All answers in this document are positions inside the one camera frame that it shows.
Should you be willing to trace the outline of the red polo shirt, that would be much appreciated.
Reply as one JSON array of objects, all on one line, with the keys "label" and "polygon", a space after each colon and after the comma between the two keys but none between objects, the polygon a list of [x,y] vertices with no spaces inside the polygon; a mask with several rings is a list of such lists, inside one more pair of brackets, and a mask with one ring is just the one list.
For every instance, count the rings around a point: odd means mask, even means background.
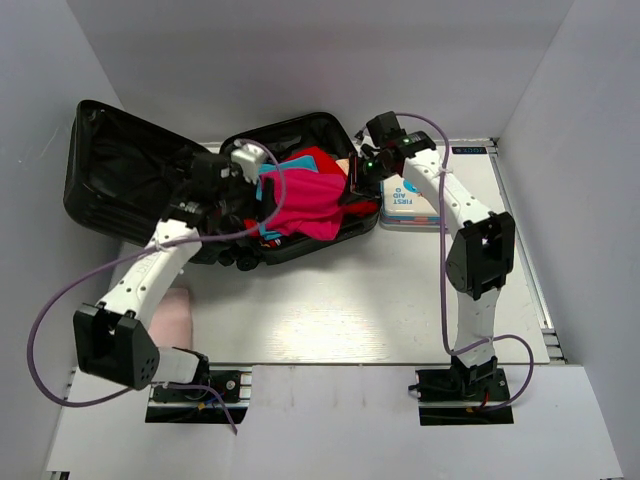
[{"label": "red polo shirt", "polygon": [[[335,159],[333,159],[329,154],[321,150],[320,148],[314,146],[309,147],[301,152],[289,157],[286,161],[280,164],[281,170],[284,172],[285,169],[293,169],[293,168],[302,168],[308,169],[314,172],[319,173],[329,173],[329,174],[343,174],[340,168],[336,165]],[[256,198],[260,199],[261,194],[261,180],[266,177],[272,177],[275,181],[275,198],[276,200],[280,198],[282,193],[286,194],[286,187],[284,185],[285,178],[281,179],[276,167],[272,164],[263,164],[260,169],[259,179],[257,182],[256,188]],[[348,215],[354,215],[356,217],[364,217],[369,214],[373,214],[379,210],[378,203],[374,200],[369,199],[358,199],[351,204],[339,205],[342,207],[343,211],[343,219]],[[260,233],[259,230],[252,234],[254,238],[260,237],[266,242],[271,242],[273,244],[278,243],[278,239],[281,237],[289,237],[282,236],[279,234],[275,234],[273,236],[265,236]]]}]

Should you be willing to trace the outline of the orange patterned white pouch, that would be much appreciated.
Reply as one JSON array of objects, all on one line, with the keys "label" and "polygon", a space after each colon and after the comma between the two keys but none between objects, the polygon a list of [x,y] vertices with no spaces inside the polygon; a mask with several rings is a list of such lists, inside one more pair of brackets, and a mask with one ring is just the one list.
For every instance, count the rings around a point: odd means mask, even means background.
[{"label": "orange patterned white pouch", "polygon": [[336,165],[340,168],[345,177],[349,175],[350,171],[350,160],[349,159],[339,159],[335,161]]}]

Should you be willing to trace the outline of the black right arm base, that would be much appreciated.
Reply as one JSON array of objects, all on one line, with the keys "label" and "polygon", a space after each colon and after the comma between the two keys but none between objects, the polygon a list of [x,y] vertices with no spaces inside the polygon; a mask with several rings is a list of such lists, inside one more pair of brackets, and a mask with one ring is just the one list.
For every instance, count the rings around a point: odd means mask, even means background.
[{"label": "black right arm base", "polygon": [[510,399],[505,372],[470,387],[452,369],[423,369],[407,387],[418,402],[421,426],[489,426],[514,423],[511,406],[493,410]]}]

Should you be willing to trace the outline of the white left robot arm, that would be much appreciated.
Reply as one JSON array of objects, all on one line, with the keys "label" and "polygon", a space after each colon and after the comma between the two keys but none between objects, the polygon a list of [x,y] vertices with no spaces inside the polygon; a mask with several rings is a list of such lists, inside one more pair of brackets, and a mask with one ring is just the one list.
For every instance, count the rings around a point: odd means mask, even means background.
[{"label": "white left robot arm", "polygon": [[149,330],[167,291],[206,243],[238,240],[246,231],[222,233],[232,214],[233,181],[256,184],[263,163],[278,160],[266,146],[241,140],[228,155],[208,154],[192,163],[192,177],[170,197],[143,250],[95,304],[73,316],[80,370],[132,390],[177,386],[199,399],[211,387],[206,356],[190,348],[160,346]]}]

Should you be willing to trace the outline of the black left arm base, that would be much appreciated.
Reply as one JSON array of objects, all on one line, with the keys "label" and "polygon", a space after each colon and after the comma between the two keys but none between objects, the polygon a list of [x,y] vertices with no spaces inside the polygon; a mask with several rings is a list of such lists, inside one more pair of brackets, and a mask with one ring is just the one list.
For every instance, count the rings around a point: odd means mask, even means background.
[{"label": "black left arm base", "polygon": [[[252,368],[211,366],[204,384],[214,389],[226,405],[233,423],[244,420],[250,403]],[[216,395],[203,387],[153,386],[147,402],[145,422],[149,424],[228,424]]]}]

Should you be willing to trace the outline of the pink towel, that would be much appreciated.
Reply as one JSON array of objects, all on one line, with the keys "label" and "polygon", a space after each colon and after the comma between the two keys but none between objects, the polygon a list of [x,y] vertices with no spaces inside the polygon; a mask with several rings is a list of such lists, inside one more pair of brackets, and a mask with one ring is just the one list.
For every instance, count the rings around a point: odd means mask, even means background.
[{"label": "pink towel", "polygon": [[152,317],[149,335],[158,347],[192,348],[193,318],[188,289],[171,288],[166,292]]}]

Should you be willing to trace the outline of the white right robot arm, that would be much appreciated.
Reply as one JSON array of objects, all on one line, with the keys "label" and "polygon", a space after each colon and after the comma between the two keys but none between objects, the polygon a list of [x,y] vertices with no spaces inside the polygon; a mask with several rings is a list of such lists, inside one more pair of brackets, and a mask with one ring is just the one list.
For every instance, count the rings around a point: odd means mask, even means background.
[{"label": "white right robot arm", "polygon": [[361,157],[351,166],[360,188],[397,174],[408,181],[439,217],[439,293],[442,343],[455,369],[453,390],[472,399],[484,391],[497,368],[495,310],[513,270],[515,220],[496,213],[454,175],[448,138],[443,154],[423,131],[408,133],[402,113],[388,111],[355,135]]}]

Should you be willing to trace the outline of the first aid tin box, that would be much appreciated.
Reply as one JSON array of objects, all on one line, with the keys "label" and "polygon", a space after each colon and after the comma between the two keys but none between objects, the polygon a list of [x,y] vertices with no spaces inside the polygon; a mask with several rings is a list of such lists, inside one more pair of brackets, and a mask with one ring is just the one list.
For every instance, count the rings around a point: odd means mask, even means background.
[{"label": "first aid tin box", "polygon": [[439,216],[407,180],[394,175],[381,182],[380,224],[388,230],[437,231]]}]

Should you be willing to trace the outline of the magenta garment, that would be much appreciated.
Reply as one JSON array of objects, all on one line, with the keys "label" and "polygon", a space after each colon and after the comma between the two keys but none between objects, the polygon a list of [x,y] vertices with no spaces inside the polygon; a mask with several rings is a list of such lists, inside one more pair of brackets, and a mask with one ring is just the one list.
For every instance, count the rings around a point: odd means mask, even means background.
[{"label": "magenta garment", "polygon": [[278,215],[259,229],[265,236],[295,233],[319,241],[334,240],[343,219],[339,199],[346,177],[308,169],[284,170],[286,195]]}]

